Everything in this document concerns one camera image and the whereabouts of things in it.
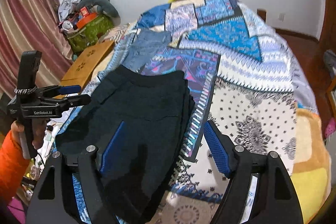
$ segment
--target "electrical outlet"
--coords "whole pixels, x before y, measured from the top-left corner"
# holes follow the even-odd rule
[[[285,18],[285,14],[284,14],[284,13],[280,13],[278,19],[279,19],[280,21],[283,21],[284,18]]]

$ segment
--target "brown floor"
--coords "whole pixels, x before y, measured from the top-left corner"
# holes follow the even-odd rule
[[[332,118],[332,110],[326,96],[331,78],[323,63],[323,52],[319,51],[318,44],[314,41],[289,35],[282,35],[282,37],[287,40],[315,93],[316,104],[322,121],[322,132],[324,132]]]

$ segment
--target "green bag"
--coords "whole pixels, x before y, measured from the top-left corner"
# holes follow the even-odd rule
[[[106,15],[99,15],[87,23],[75,34],[70,34],[67,39],[74,53],[81,53],[85,48],[95,45],[103,34],[113,28],[113,23]]]

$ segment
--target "pink curtain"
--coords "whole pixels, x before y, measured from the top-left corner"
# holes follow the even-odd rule
[[[0,0],[0,89],[14,96],[22,52],[42,52],[38,86],[57,85],[72,64],[58,30],[59,0]]]

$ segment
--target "folded dark clothing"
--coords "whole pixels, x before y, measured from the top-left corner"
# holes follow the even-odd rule
[[[56,146],[79,154],[108,139],[100,173],[111,212],[129,224],[146,222],[164,193],[193,107],[182,71],[143,76],[119,66],[57,135]]]

